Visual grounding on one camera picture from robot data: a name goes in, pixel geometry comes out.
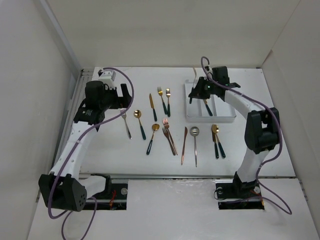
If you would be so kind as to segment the silver fork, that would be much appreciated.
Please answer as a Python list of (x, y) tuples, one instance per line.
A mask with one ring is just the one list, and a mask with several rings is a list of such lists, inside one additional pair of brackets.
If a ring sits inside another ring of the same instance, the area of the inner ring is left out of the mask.
[(127, 115), (125, 113), (125, 110), (126, 110), (125, 108), (121, 108), (120, 109), (120, 113), (121, 113), (122, 119), (124, 120), (127, 136), (131, 140), (132, 139), (132, 135), (131, 135), (131, 132), (130, 132), (130, 129), (129, 129), (129, 126), (128, 126), (128, 123), (127, 123)]

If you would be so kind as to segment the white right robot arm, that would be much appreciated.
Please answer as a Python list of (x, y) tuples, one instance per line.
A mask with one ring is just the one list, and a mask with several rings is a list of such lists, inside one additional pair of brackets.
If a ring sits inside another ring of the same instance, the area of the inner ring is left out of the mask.
[(198, 79), (188, 95), (190, 99), (209, 99), (212, 95), (232, 106), (245, 119), (244, 141), (246, 152), (241, 166), (231, 183), (216, 184), (217, 197), (246, 199), (258, 187), (258, 175), (263, 161), (276, 145), (282, 144), (279, 111), (254, 100), (237, 90), (239, 84), (231, 83), (226, 66), (203, 67), (205, 76)]

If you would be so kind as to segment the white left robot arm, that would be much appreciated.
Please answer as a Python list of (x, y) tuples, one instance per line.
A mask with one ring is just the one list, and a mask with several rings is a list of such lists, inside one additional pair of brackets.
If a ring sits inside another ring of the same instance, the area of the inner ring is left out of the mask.
[(38, 185), (47, 208), (80, 212), (86, 200), (94, 195), (107, 198), (112, 186), (108, 178), (92, 174), (80, 180), (80, 168), (90, 142), (105, 121), (105, 112), (128, 108), (132, 96), (125, 83), (117, 88), (99, 80), (89, 81), (85, 86), (85, 98), (74, 116), (71, 133), (54, 167), (48, 174), (42, 174)]

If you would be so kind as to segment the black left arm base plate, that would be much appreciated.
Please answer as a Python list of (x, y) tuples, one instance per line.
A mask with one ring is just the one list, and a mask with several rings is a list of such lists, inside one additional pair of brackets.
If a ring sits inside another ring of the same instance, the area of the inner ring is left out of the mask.
[(80, 180), (87, 192), (83, 210), (126, 210), (128, 182), (113, 180), (109, 175), (93, 174)]

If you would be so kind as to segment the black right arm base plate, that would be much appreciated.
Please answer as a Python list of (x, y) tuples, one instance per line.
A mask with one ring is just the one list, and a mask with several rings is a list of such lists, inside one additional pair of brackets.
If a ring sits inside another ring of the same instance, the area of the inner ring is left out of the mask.
[(252, 186), (241, 188), (235, 182), (217, 181), (215, 198), (219, 210), (264, 210), (259, 184), (254, 181)]

